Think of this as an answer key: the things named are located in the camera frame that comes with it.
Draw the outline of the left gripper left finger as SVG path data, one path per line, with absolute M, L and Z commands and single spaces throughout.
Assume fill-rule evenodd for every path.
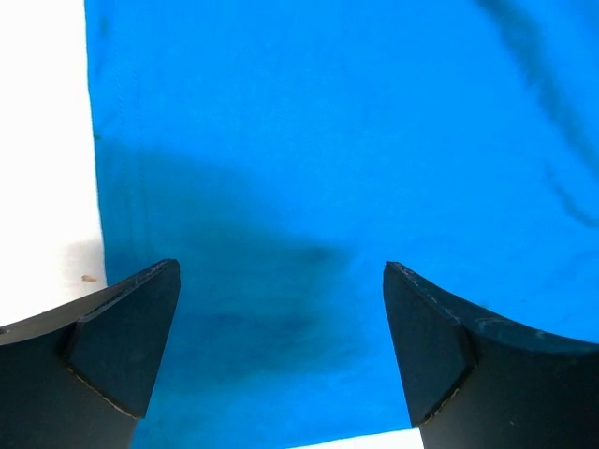
M 180 294 L 160 261 L 1 328 L 3 449 L 130 446 L 149 407 Z

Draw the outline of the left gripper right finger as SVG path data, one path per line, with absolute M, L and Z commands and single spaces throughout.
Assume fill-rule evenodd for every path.
M 389 329 L 427 448 L 598 444 L 598 347 L 514 322 L 389 262 Z

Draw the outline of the blue t-shirt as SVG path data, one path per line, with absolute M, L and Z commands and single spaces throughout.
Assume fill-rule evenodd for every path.
M 182 289 L 137 448 L 406 428 L 387 262 L 598 339 L 594 1 L 89 1 L 108 278 Z

